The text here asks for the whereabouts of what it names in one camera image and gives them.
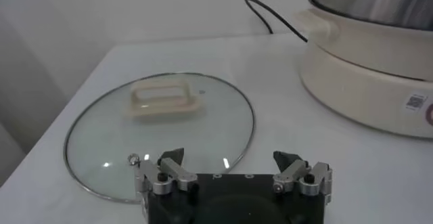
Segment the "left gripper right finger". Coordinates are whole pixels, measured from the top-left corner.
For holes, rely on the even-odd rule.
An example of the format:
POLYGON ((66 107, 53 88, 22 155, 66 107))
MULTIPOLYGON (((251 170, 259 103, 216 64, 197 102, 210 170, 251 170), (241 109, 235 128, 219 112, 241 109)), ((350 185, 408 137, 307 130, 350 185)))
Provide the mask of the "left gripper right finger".
POLYGON ((311 166, 297 154, 274 151, 280 173, 273 175, 273 191, 285 194, 297 189, 304 196, 323 195, 325 204, 332 201, 333 170, 324 162, 311 166))

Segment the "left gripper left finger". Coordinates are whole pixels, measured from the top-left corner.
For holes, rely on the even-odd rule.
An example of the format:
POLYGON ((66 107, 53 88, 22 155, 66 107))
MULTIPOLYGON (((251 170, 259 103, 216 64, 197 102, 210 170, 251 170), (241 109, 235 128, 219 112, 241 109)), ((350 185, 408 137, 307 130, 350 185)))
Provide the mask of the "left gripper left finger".
POLYGON ((165 196, 173 191, 174 185, 183 192, 190 192, 198 183, 198 175, 181 166, 183 157, 183 148, 163 152, 156 163, 142 160, 137 154, 128 156, 129 166, 134 170, 135 191, 142 208, 148 208, 150 193, 165 196))

